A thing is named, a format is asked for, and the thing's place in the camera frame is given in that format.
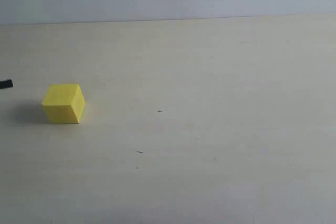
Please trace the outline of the yellow foam cube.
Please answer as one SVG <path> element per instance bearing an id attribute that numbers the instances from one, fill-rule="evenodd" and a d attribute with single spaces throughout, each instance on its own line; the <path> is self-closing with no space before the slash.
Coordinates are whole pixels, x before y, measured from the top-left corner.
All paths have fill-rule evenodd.
<path id="1" fill-rule="evenodd" d="M 41 103 L 51 124 L 78 124 L 85 104 L 79 84 L 52 84 Z"/>

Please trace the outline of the black and white marker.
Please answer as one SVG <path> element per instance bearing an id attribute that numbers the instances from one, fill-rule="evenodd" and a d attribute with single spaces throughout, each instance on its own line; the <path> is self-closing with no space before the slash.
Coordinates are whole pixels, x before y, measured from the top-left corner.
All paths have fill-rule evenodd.
<path id="1" fill-rule="evenodd" d="M 8 89 L 13 87 L 13 82 L 11 79 L 0 81 L 0 89 Z"/>

